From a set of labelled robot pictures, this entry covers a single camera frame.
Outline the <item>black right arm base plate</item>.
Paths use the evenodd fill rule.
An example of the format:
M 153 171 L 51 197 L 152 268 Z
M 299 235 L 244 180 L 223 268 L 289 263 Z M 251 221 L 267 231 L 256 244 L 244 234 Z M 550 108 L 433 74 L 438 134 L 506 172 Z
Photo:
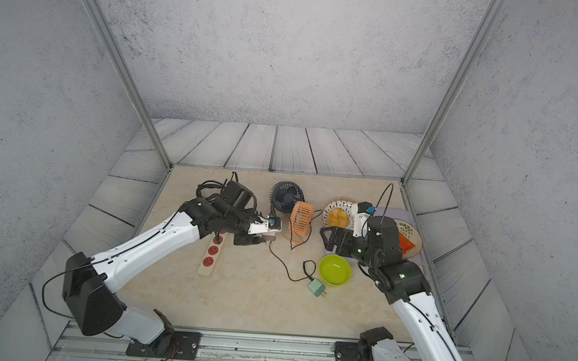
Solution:
M 380 341 L 393 338 L 385 327 L 378 327 L 361 333 L 357 342 L 336 342 L 335 361 L 375 361 L 373 347 Z

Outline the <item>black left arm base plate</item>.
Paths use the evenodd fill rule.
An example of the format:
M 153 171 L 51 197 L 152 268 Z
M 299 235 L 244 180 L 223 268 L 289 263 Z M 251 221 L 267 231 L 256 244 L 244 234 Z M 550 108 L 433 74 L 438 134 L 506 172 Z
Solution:
M 202 333 L 193 331 L 179 331 L 172 327 L 171 322 L 159 310 L 154 310 L 163 323 L 162 333 L 150 344 L 142 344 L 131 340 L 125 354 L 129 357 L 160 359 L 178 359 L 194 361 L 200 347 Z

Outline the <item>orange desk fan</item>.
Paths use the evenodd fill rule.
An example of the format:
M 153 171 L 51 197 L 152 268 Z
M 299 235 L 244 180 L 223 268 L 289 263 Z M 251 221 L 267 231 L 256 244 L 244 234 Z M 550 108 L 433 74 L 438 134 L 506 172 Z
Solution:
M 294 204 L 290 217 L 286 221 L 287 229 L 283 237 L 291 243 L 303 243 L 311 233 L 311 222 L 316 208 L 299 201 Z

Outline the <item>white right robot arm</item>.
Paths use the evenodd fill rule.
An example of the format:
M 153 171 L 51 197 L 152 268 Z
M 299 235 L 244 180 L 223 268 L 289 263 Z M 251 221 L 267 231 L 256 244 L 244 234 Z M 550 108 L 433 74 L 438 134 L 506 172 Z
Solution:
M 320 230 L 327 250 L 356 260 L 404 322 L 422 361 L 464 361 L 443 323 L 422 270 L 403 258 L 395 220 L 360 213 L 352 230 Z M 336 361 L 412 361 L 384 327 L 336 345 Z

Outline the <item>pink usb power adapter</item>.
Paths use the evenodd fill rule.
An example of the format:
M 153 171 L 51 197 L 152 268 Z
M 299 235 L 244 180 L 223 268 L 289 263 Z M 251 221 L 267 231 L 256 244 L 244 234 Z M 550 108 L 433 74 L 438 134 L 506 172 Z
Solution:
M 277 233 L 273 233 L 273 232 L 266 233 L 266 234 L 263 233 L 261 235 L 261 238 L 263 238 L 266 242 L 270 242 L 270 241 L 274 242 L 277 238 Z

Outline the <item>white red power strip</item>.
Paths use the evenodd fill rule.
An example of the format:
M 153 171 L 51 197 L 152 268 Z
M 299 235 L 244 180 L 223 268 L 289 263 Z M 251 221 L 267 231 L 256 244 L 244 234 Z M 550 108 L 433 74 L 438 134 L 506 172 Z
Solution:
M 205 254 L 201 259 L 201 263 L 199 264 L 199 268 L 197 269 L 197 273 L 200 277 L 211 277 L 218 262 L 219 257 L 222 249 L 224 248 L 224 233 L 223 234 L 215 234 L 207 249 L 205 250 Z

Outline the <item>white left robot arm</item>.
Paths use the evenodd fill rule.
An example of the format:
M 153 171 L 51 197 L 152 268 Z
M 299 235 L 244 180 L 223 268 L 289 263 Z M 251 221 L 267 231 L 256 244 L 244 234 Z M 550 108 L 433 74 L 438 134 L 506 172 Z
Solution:
M 238 180 L 206 181 L 156 227 L 92 257 L 70 257 L 59 274 L 68 318 L 87 337 L 111 332 L 147 347 L 168 346 L 174 329 L 165 315 L 122 301 L 119 291 L 168 254 L 209 235 L 230 233 L 236 245 L 257 245 L 281 229 L 276 213 L 263 216 L 254 193 Z

